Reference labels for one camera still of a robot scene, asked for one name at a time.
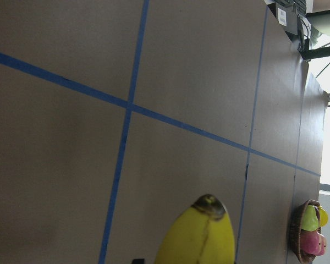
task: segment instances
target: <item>blue tape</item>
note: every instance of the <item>blue tape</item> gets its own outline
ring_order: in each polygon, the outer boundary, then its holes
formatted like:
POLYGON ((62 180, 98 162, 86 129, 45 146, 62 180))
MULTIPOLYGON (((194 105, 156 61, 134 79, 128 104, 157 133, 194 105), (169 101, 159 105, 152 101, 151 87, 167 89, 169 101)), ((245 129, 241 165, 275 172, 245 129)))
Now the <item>blue tape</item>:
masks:
POLYGON ((288 167, 292 167, 292 168, 295 168, 296 165, 295 164, 292 164, 292 163, 289 163, 287 161, 284 161, 282 159, 279 159, 277 157, 274 157, 274 156, 271 156, 271 155, 268 155, 268 154, 265 154, 263 152, 260 152, 258 150, 251 150, 251 153, 255 154, 255 155, 258 155, 260 157, 263 157, 263 158, 266 158, 268 160, 271 160, 271 161, 275 161, 275 162, 278 162, 278 163, 281 163, 283 165, 286 165, 288 167))
POLYGON ((302 167, 299 167, 299 166, 296 166, 296 169, 298 169, 299 171, 303 171, 303 172, 312 174, 312 175, 314 175, 316 177, 320 177, 320 174, 319 173, 312 172, 311 170, 308 170, 308 169, 305 169, 305 168, 302 168, 302 167))
POLYGON ((171 117, 167 117, 165 115, 162 115, 162 114, 156 113, 154 111, 148 110, 146 108, 143 108, 143 107, 140 107, 140 106, 137 106, 137 105, 133 105, 133 111, 136 112, 136 113, 142 114, 144 116, 147 116, 147 117, 150 117, 150 118, 153 118, 153 119, 157 119, 157 120, 162 121, 164 123, 173 125, 175 127, 185 129, 185 130, 193 132, 195 134, 199 134, 199 135, 204 136, 206 138, 210 138, 212 140, 216 140, 216 141, 219 141, 221 143, 236 147, 238 149, 241 149, 241 150, 244 150, 244 151, 248 150, 248 148, 244 145, 241 145, 241 144, 236 143, 234 141, 228 140, 224 137, 215 135, 213 133, 209 133, 209 132, 204 131, 200 128, 196 128, 195 126, 183 123, 183 122, 178 121, 176 119, 173 119, 171 117))
POLYGON ((266 34, 267 16, 268 16, 268 6, 265 8, 265 14, 264 14, 264 24, 263 24, 261 46, 260 46, 257 79, 256 79, 256 84, 255 84, 253 112, 252 112, 252 120, 251 120, 251 131, 250 131, 250 135, 249 135, 249 145, 248 145, 247 160, 246 160, 246 174, 245 174, 245 180, 244 180, 244 188, 243 188, 242 204, 241 204, 241 215, 240 215, 240 222, 239 222, 238 235, 237 235, 236 258, 235 258, 236 262, 237 262, 238 253, 239 253, 239 243, 240 243, 242 224, 243 224, 243 214, 244 214, 244 206, 245 206, 248 176, 249 176, 248 169, 249 169, 249 162, 250 162, 250 153, 252 152, 251 147, 252 147, 254 120, 255 120, 256 106, 257 106, 257 99, 258 99, 258 90, 259 90, 259 84, 260 84, 260 70, 261 70, 261 66, 262 66, 262 57, 263 57, 264 40, 265 40, 265 34, 266 34))
POLYGON ((3 64, 5 66, 19 70, 24 73, 28 73, 28 74, 38 77, 40 79, 50 81, 54 84, 69 88, 71 90, 81 92, 82 94, 97 98, 99 100, 102 100, 102 101, 105 101, 108 103, 112 103, 113 105, 121 106, 124 108, 127 106, 127 102, 125 100, 122 100, 122 99, 119 99, 112 95, 109 95, 107 93, 98 91, 96 89, 93 89, 86 85, 80 84, 78 82, 68 80, 66 78, 63 78, 60 75, 43 70, 43 69, 33 66, 27 62, 23 62, 21 60, 12 58, 12 57, 2 54, 2 53, 0 53, 0 64, 3 64))
MULTIPOLYGON (((302 95, 302 103, 301 103, 301 109, 300 109, 300 114, 299 114, 299 128, 298 128, 298 140, 297 140, 297 155, 296 155, 296 167, 295 167, 295 174, 293 177, 293 192, 292 192, 292 200, 291 200, 291 206, 289 210, 289 215, 292 214, 292 209, 293 209, 293 204, 295 201, 295 193, 296 193, 296 175, 297 175, 297 164, 298 164, 298 156, 299 156, 299 144, 300 144, 300 138, 301 138, 301 127, 302 127, 302 113, 303 113, 303 106, 304 106, 304 94, 302 95)), ((285 264, 288 263, 288 250, 286 251, 286 262, 285 264)))
POLYGON ((107 212, 106 223, 105 223, 105 228, 104 228, 104 234, 103 234, 103 239, 102 239, 102 244, 101 244, 101 249, 100 249, 100 254, 99 254, 99 261, 98 261, 99 264, 104 264, 105 260, 106 260, 107 246, 108 246, 111 227, 112 227, 112 220, 113 220, 113 215, 114 215, 114 210, 115 210, 115 205, 116 205, 119 182, 120 182, 120 178, 121 178, 122 165, 123 165, 124 156, 125 156, 127 137, 128 137, 130 122, 131 122, 132 105, 134 102, 135 90, 136 90, 136 85, 137 85, 138 69, 139 69, 141 52, 142 52, 142 45, 143 45, 143 39, 144 39, 148 6, 149 6, 149 0, 144 0, 143 7, 142 7, 140 26, 139 26, 139 31, 138 31, 138 37, 137 37, 135 57, 134 57, 134 62, 133 62, 133 71, 132 71, 130 90, 129 90, 129 96, 128 96, 127 107, 126 107, 126 114, 125 114, 123 129, 122 129, 121 141, 120 141, 120 145, 119 145, 119 153, 118 153, 118 157, 117 157, 114 180, 113 180, 111 194, 110 194, 108 212, 107 212))

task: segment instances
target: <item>yellow banana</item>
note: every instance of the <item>yellow banana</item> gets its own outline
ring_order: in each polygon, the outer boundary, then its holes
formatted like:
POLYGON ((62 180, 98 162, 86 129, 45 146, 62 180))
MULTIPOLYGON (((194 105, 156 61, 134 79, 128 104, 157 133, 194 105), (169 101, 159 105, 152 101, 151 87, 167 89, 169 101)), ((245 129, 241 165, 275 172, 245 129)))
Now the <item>yellow banana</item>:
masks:
POLYGON ((225 207, 201 196, 170 227, 155 264, 233 264, 235 239, 225 207))

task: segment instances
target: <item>pink fruit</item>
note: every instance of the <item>pink fruit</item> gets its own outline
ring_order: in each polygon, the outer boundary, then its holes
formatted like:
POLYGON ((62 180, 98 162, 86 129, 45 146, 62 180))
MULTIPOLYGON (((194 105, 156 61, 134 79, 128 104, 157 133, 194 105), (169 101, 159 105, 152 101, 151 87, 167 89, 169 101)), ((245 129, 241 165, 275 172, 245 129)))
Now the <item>pink fruit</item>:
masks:
POLYGON ((318 232, 302 231, 300 239, 301 249, 316 256, 324 255, 326 249, 326 238, 318 232))

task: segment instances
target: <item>label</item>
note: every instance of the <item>label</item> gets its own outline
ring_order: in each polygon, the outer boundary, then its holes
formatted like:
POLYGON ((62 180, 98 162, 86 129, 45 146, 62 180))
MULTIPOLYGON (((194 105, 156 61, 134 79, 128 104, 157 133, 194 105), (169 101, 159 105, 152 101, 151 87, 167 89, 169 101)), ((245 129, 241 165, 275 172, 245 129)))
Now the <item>label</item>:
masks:
POLYGON ((281 25, 287 26, 286 11, 278 8, 277 9, 277 17, 278 17, 279 23, 281 25))

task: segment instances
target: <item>woven basket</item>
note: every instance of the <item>woven basket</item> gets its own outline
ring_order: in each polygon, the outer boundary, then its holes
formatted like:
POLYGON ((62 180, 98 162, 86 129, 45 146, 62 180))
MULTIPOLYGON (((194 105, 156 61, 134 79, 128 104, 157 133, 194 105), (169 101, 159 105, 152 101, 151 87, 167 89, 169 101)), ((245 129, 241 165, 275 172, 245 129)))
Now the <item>woven basket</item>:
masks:
POLYGON ((320 206, 320 203, 318 201, 308 200, 303 205, 297 207, 296 210, 293 212, 290 225, 290 247, 302 264, 309 264, 315 259, 315 255, 308 254, 300 248, 302 217, 308 205, 315 205, 318 207, 320 206))

